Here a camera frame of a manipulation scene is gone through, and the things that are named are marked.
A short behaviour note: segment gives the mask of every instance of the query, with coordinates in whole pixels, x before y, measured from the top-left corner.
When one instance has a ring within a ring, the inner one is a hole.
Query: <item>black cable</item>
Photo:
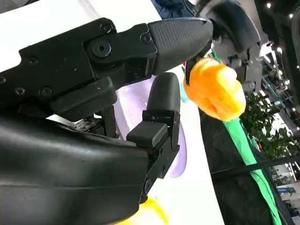
[[[184,8],[191,14],[192,17],[194,17],[194,13],[191,11],[191,9],[188,7],[186,0],[182,0]]]
[[[255,171],[255,170],[259,170],[259,169],[263,169],[263,168],[268,168],[268,167],[275,166],[275,165],[281,165],[281,164],[284,164],[284,163],[295,162],[295,161],[299,160],[299,158],[300,158],[299,156],[289,156],[289,157],[276,158],[274,160],[268,160],[268,161],[264,161],[264,162],[260,162],[260,163],[256,163],[256,164],[251,164],[251,165],[247,165],[247,166],[243,166],[243,167],[239,167],[239,168],[234,168],[234,169],[228,169],[228,170],[223,170],[223,171],[212,172],[210,174],[211,174],[211,178],[213,180],[225,179],[225,178],[228,178],[228,177],[238,176],[240,174],[249,173],[251,171]]]

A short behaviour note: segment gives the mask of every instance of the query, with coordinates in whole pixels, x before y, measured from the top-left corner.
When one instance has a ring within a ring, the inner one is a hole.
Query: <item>ceiling light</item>
[[[277,48],[277,52],[279,52],[280,54],[282,54],[282,48],[278,47]]]

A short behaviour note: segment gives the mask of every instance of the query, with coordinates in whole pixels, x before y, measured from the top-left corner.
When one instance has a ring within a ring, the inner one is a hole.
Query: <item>black plastic cover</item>
[[[254,23],[237,2],[222,1],[210,9],[206,18],[228,35],[239,53],[261,41]]]
[[[154,79],[147,110],[180,112],[180,88],[178,78],[174,73],[166,72]]]
[[[76,122],[117,101],[110,77],[104,77],[62,96],[50,103],[53,112]]]
[[[140,147],[154,148],[167,132],[168,126],[165,123],[142,121],[128,133],[126,140]]]
[[[154,75],[159,75],[196,56],[211,40],[213,26],[200,18],[177,18],[149,23],[157,47]]]
[[[148,155],[135,144],[12,115],[0,130],[2,224],[108,224],[139,209]]]

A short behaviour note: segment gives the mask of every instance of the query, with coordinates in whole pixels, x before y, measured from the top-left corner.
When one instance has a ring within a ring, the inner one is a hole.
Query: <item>black cloth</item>
[[[202,138],[210,172],[244,166],[244,162],[236,149],[223,122],[205,115],[199,111],[201,118]],[[263,171],[270,183],[273,195],[276,199],[282,224],[291,222],[288,211],[276,192],[270,176]],[[213,182],[217,201],[226,225],[272,225],[272,216],[269,206],[263,198],[260,189],[251,177],[243,174],[238,177],[230,177],[226,180]]]

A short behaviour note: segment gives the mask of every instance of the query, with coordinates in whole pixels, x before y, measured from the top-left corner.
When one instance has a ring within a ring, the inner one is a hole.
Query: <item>teal fabric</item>
[[[179,85],[180,87],[180,98],[183,102],[188,102],[189,98],[186,94],[186,91],[184,90],[183,82]]]

